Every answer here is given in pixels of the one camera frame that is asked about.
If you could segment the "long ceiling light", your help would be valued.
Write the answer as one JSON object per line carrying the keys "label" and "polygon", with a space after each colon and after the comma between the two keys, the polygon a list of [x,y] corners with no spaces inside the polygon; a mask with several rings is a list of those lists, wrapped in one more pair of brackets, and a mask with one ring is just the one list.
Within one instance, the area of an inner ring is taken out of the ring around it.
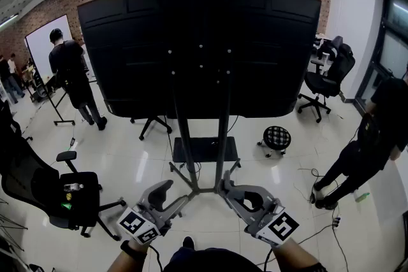
{"label": "long ceiling light", "polygon": [[0,23],[0,28],[2,28],[3,26],[9,24],[10,22],[12,22],[13,20],[15,20],[18,17],[18,13],[14,14],[10,17],[8,17],[5,21]]}

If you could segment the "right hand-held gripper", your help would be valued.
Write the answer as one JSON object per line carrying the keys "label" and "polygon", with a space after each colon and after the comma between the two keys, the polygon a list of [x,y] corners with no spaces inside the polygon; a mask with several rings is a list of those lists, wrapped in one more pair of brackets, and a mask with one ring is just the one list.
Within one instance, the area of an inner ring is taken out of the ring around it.
{"label": "right hand-held gripper", "polygon": [[[260,186],[239,185],[234,188],[234,192],[223,193],[222,198],[242,220],[253,220],[244,230],[247,234],[272,247],[283,245],[300,226],[288,214],[280,200],[273,198],[269,191]],[[245,205],[245,200],[251,204],[271,203],[254,219],[254,214]]]}

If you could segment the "black TV stand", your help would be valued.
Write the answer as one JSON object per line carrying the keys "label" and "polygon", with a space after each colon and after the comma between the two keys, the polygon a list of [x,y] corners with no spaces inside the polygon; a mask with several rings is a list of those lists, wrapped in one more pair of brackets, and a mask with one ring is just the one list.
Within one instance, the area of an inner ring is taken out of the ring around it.
{"label": "black TV stand", "polygon": [[[191,189],[190,201],[204,193],[219,194],[226,153],[240,165],[233,138],[228,136],[231,97],[241,76],[242,44],[234,26],[237,0],[189,0],[192,40],[168,51],[168,75],[180,137],[175,139],[170,169]],[[189,118],[205,118],[199,104],[210,103],[208,116],[219,116],[215,138],[192,138]]]}

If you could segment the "large black TV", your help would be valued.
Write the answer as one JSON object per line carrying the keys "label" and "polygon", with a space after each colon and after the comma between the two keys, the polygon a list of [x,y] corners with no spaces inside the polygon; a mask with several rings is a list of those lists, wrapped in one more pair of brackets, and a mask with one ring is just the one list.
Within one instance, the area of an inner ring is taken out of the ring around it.
{"label": "large black TV", "polygon": [[103,99],[118,117],[217,119],[293,111],[320,0],[94,0],[78,17]]}

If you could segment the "black wristband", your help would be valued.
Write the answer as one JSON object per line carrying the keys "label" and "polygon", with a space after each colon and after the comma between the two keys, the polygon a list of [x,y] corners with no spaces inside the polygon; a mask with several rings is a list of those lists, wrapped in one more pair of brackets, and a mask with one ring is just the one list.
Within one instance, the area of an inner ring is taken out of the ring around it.
{"label": "black wristband", "polygon": [[144,261],[147,253],[137,251],[129,246],[129,241],[126,240],[120,246],[120,249],[125,252],[128,256],[130,256],[134,261]]}

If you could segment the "black office chair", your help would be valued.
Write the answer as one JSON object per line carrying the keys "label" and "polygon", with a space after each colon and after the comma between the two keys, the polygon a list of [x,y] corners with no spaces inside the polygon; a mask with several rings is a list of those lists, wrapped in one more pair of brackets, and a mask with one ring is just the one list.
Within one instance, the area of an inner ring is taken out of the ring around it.
{"label": "black office chair", "polygon": [[145,139],[145,135],[148,133],[149,130],[151,130],[153,127],[155,127],[157,124],[161,125],[163,128],[166,129],[166,132],[168,134],[171,134],[173,132],[172,128],[167,124],[166,119],[164,118],[161,119],[158,116],[155,117],[150,117],[147,119],[146,123],[143,126],[143,129],[139,135],[139,140],[143,141]]}
{"label": "black office chair", "polygon": [[341,44],[343,44],[342,36],[336,36],[331,40],[325,39],[317,51],[317,58],[321,61],[323,55],[326,54],[328,56],[328,63],[332,64],[339,52],[339,47]]}
{"label": "black office chair", "polygon": [[304,98],[309,100],[309,102],[301,105],[297,112],[301,113],[303,109],[313,106],[318,115],[316,122],[320,123],[322,119],[320,108],[326,110],[327,114],[331,112],[331,109],[326,105],[326,98],[336,97],[340,94],[341,83],[354,65],[355,58],[351,47],[346,43],[341,44],[337,56],[326,75],[310,71],[306,73],[305,83],[309,90],[316,94],[316,97],[311,98],[304,94],[299,94],[298,99]]}
{"label": "black office chair", "polygon": [[[120,236],[110,232],[99,214],[115,206],[125,206],[125,200],[102,205],[100,192],[103,188],[97,174],[77,171],[72,163],[76,157],[75,151],[57,155],[56,161],[66,163],[70,169],[70,173],[60,174],[37,155],[20,131],[0,127],[0,176],[6,195],[39,208],[56,227],[80,230],[80,234],[88,238],[87,229],[99,224],[112,239],[120,241]],[[63,187],[70,183],[80,183],[84,187],[71,192],[72,199],[68,201],[68,193]],[[72,208],[63,208],[63,202],[71,203]]]}

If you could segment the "checkered round stool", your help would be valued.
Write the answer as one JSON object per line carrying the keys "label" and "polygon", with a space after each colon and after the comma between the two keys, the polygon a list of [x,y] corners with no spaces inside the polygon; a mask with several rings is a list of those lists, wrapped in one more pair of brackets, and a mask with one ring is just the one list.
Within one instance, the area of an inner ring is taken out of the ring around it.
{"label": "checkered round stool", "polygon": [[266,158],[270,158],[273,152],[278,152],[281,155],[285,155],[286,149],[290,146],[290,144],[290,133],[285,128],[276,125],[267,127],[263,133],[262,140],[257,142],[258,146],[265,145],[270,149],[270,152],[265,155]]}

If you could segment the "person's right forearm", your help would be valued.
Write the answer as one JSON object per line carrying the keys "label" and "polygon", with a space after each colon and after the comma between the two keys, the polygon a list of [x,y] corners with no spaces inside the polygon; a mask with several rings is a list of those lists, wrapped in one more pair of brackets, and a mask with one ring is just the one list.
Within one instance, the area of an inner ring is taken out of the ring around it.
{"label": "person's right forearm", "polygon": [[319,261],[295,240],[288,238],[283,244],[272,247],[280,272],[300,272],[315,267]]}

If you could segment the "person's left forearm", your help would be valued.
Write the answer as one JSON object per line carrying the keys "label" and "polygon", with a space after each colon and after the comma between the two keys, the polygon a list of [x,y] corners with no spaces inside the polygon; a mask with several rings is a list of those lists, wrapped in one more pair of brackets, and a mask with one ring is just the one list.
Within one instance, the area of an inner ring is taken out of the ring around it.
{"label": "person's left forearm", "polygon": [[[150,243],[139,244],[133,238],[129,241],[129,246],[137,251],[148,252]],[[130,256],[121,250],[107,272],[142,272],[145,261],[134,261]]]}

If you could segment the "whiteboard on black stand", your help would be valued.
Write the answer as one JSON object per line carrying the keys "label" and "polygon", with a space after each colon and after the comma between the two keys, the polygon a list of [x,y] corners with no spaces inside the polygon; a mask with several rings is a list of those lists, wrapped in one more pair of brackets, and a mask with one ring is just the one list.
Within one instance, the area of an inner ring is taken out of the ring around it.
{"label": "whiteboard on black stand", "polygon": [[54,44],[50,42],[49,35],[55,28],[59,28],[66,39],[72,39],[68,17],[67,14],[65,14],[28,34],[25,37],[25,43],[34,62],[34,68],[40,78],[40,83],[45,91],[45,95],[59,117],[59,120],[54,121],[54,125],[71,124],[75,126],[74,120],[68,120],[61,116],[57,109],[60,101],[54,104],[50,97],[50,92],[48,91],[48,86],[50,86],[50,82],[53,81],[54,77],[48,59],[49,53],[54,48]]}

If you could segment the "grey cloth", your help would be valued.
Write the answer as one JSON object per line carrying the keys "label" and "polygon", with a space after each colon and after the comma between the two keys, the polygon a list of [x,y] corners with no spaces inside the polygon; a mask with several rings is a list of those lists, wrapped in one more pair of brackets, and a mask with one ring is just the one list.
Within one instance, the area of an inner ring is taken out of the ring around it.
{"label": "grey cloth", "polygon": [[235,185],[234,185],[233,180],[231,179],[231,171],[227,169],[224,172],[223,178],[221,180],[221,192],[227,195],[234,190],[235,190]]}

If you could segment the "person's dark clothing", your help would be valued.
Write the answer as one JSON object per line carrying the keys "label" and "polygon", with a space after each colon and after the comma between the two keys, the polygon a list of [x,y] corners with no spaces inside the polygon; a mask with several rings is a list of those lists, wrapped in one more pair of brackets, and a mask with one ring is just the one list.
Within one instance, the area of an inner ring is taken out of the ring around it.
{"label": "person's dark clothing", "polygon": [[163,272],[262,272],[253,262],[223,248],[193,250],[180,247]]}

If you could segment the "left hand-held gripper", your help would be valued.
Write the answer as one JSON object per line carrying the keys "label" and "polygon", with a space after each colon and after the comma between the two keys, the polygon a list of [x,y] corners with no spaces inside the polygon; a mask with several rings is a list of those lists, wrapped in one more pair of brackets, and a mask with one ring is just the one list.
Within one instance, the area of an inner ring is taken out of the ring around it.
{"label": "left hand-held gripper", "polygon": [[172,217],[178,216],[190,202],[188,195],[174,200],[163,208],[166,193],[173,180],[164,180],[147,188],[133,208],[126,208],[117,225],[139,245],[146,245],[157,237],[164,236],[171,228]]}

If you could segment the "black framed glass door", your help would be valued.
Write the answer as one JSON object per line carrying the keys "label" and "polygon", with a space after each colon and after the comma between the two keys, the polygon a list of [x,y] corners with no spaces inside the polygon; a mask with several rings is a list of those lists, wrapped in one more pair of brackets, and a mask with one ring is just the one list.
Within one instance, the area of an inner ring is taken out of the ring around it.
{"label": "black framed glass door", "polygon": [[354,106],[364,115],[368,100],[382,81],[401,78],[408,66],[408,0],[383,0],[375,44]]}

